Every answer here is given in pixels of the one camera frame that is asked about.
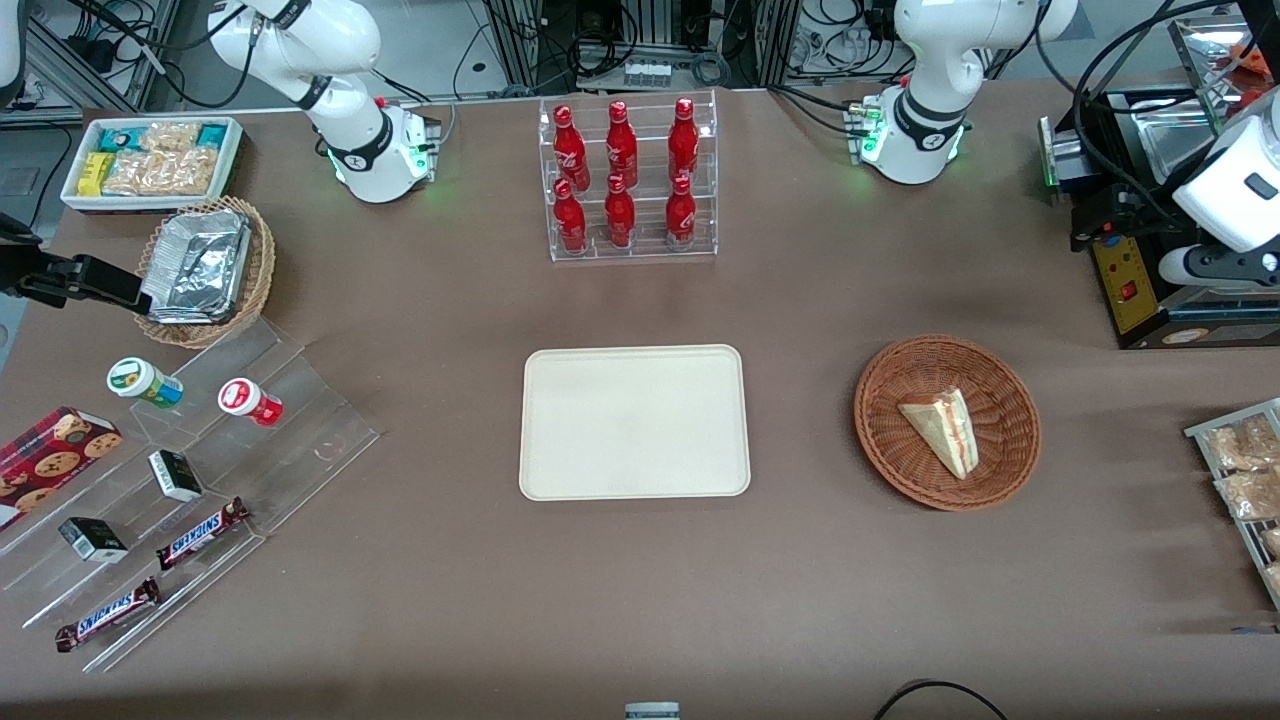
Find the white-black left gripper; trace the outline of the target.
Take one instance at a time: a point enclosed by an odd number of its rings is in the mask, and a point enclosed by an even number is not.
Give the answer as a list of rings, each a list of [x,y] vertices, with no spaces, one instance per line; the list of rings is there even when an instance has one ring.
[[[1199,286],[1219,292],[1277,291],[1277,247],[1238,252],[1222,245],[1197,243],[1166,252],[1158,273],[1171,284]]]

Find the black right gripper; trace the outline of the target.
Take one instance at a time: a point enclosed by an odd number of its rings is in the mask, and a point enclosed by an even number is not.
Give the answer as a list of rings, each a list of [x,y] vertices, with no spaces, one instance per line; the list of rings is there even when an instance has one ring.
[[[1,213],[1,292],[64,307],[69,300],[95,300],[118,307],[142,307],[142,279],[99,258],[45,254],[42,240],[24,223]],[[42,293],[26,290],[24,278],[42,272]]]

